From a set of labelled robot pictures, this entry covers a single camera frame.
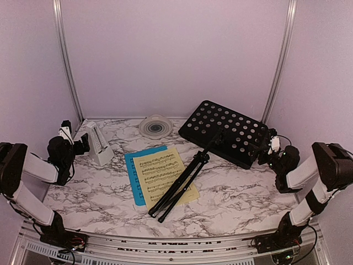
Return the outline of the white metronome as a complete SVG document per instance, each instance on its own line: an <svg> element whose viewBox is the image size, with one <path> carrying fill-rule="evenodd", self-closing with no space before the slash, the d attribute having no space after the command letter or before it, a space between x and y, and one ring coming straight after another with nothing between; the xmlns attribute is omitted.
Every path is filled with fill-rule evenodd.
<svg viewBox="0 0 353 265"><path fill-rule="evenodd" d="M89 157L98 165L104 166L114 157L114 152L97 124L90 121L86 126L89 141Z"/></svg>

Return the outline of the black music stand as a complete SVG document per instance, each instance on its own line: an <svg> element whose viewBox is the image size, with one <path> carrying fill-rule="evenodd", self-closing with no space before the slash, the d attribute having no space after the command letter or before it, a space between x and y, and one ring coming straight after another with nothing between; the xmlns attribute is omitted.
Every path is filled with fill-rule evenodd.
<svg viewBox="0 0 353 265"><path fill-rule="evenodd" d="M268 127L260 121L209 100L201 102L178 131L201 150L152 206L149 215L162 223L209 162L211 153L249 169L260 152L268 152L271 146L268 132Z"/></svg>

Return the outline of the blue sheet music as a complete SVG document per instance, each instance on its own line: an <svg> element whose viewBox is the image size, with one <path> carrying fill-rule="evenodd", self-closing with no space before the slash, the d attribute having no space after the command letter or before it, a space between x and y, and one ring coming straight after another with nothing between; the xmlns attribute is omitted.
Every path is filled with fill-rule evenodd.
<svg viewBox="0 0 353 265"><path fill-rule="evenodd" d="M142 193L142 189L140 187L140 183L138 180L137 171L135 169L135 163L133 159L135 157L143 157L143 156L151 155L165 150L167 150L166 146L159 146L159 147L145 149L134 153L125 154L126 168L127 168L127 172L130 180L133 198L137 206L144 206L146 205L146 203Z"/></svg>

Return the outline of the yellow sheet music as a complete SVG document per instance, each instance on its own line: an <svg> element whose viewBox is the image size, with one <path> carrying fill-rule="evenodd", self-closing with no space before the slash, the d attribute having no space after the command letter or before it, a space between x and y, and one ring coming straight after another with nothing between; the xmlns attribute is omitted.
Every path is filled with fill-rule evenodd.
<svg viewBox="0 0 353 265"><path fill-rule="evenodd" d="M150 210L185 170L176 147L133 159L146 207Z"/></svg>

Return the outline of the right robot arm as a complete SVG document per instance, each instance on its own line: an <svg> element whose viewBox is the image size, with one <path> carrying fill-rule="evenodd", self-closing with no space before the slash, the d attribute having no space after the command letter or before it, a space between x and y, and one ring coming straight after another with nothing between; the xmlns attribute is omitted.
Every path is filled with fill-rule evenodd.
<svg viewBox="0 0 353 265"><path fill-rule="evenodd" d="M311 181L315 184L305 198L286 213L274 233L273 242L285 247L308 226L309 220L323 212L334 195L352 185L352 152L339 144L314 142L312 154L300 162L298 148L281 148L281 136L275 130L266 134L259 146L249 145L251 160L266 163L275 172L276 189L297 193Z"/></svg>

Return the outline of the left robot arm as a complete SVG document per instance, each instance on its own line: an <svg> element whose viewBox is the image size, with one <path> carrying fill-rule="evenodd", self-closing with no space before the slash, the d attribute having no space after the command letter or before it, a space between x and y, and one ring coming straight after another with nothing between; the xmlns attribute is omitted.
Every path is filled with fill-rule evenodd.
<svg viewBox="0 0 353 265"><path fill-rule="evenodd" d="M77 155L90 151L88 135L80 140L55 136L47 147L49 157L42 159L28 151L26 144L1 143L1 194L14 203L20 215L30 218L41 227L55 244L69 242L61 215L45 206L25 185L22 176L32 177L45 184L65 186L74 176Z"/></svg>

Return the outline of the grey collapsible bowl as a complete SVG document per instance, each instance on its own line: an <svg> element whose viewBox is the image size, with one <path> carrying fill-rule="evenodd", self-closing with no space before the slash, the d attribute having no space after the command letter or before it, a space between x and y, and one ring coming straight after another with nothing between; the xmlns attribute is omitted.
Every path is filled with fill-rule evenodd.
<svg viewBox="0 0 353 265"><path fill-rule="evenodd" d="M158 140L168 136L172 132L173 124L166 117L154 114L143 119L138 129L142 136Z"/></svg>

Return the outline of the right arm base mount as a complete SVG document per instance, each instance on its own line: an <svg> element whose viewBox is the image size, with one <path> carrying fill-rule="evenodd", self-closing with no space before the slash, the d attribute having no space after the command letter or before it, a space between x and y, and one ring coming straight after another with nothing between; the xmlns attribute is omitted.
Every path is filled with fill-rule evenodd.
<svg viewBox="0 0 353 265"><path fill-rule="evenodd" d="M299 241L301 232L305 227L305 225L293 225L290 219L290 212L287 212L282 217L275 232L253 237L252 246L257 249L258 253L291 247L294 245L295 240Z"/></svg>

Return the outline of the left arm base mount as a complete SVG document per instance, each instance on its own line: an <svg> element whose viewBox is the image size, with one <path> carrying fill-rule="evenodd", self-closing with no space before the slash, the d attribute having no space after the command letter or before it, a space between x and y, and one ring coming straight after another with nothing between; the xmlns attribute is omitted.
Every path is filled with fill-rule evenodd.
<svg viewBox="0 0 353 265"><path fill-rule="evenodd" d="M72 251L84 252L88 235L79 231L68 231L64 228L62 216L54 211L54 218L49 226L39 225L40 241Z"/></svg>

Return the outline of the aluminium front rail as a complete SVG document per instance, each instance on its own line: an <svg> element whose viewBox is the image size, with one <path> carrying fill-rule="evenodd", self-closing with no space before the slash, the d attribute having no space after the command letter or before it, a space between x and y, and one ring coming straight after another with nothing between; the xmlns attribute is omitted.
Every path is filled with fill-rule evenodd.
<svg viewBox="0 0 353 265"><path fill-rule="evenodd" d="M301 241L271 250L261 232L221 237L148 238L86 233L85 247L69 253L40 241L23 222L10 264L331 264L320 228L306 228Z"/></svg>

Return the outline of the left aluminium frame post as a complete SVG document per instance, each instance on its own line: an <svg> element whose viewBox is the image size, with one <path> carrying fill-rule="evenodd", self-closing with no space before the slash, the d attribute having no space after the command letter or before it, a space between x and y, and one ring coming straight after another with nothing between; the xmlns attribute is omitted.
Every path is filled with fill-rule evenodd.
<svg viewBox="0 0 353 265"><path fill-rule="evenodd" d="M52 2L53 2L53 8L54 8L57 38L58 38L58 43L60 47L65 76L67 79L69 92L72 97L73 107L75 109L76 116L79 122L82 123L84 121L84 116L79 102L78 93L76 90L76 84L75 84L74 76L72 72L72 67L69 60L69 52L67 47L65 27L64 27L63 16L62 16L62 4L60 0L53 0Z"/></svg>

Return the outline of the aluminium frame post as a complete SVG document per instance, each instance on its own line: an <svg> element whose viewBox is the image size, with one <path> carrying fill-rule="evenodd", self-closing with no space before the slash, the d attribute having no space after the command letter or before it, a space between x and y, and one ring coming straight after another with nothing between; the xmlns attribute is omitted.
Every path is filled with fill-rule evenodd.
<svg viewBox="0 0 353 265"><path fill-rule="evenodd" d="M279 91L282 73L290 50L291 40L293 36L295 16L297 11L297 3L298 3L297 0L290 0L288 2L288 9L287 9L287 15L285 20L284 33L283 33L281 47L280 47L280 53L277 60L274 77L272 79L268 99L266 101L265 109L261 117L261 122L264 124L266 124L269 120L271 111L275 104L277 93Z"/></svg>
<svg viewBox="0 0 353 265"><path fill-rule="evenodd" d="M58 38L58 43L60 47L65 76L67 79L69 92L72 97L73 107L75 109L76 116L79 122L82 123L84 121L84 116L79 102L78 93L76 90L76 84L75 84L74 76L72 72L72 67L69 60L69 52L67 47L65 27L64 27L63 16L62 16L62 4L60 0L53 0L52 2L53 2L53 8L54 8L57 38Z"/></svg>

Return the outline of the right aluminium frame post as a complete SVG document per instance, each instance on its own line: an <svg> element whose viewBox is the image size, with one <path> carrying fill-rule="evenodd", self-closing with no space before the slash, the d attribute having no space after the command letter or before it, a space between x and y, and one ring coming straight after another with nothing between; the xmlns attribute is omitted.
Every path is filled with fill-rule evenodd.
<svg viewBox="0 0 353 265"><path fill-rule="evenodd" d="M277 60L274 77L272 79L268 99L266 101L265 109L261 117L261 122L264 124L266 124L269 120L271 111L275 104L277 93L279 91L282 73L290 50L291 40L293 36L295 16L297 11L297 3L298 3L297 0L290 0L288 2L288 9L287 9L287 15L285 20L284 33L283 33L281 47L280 47L280 53Z"/></svg>

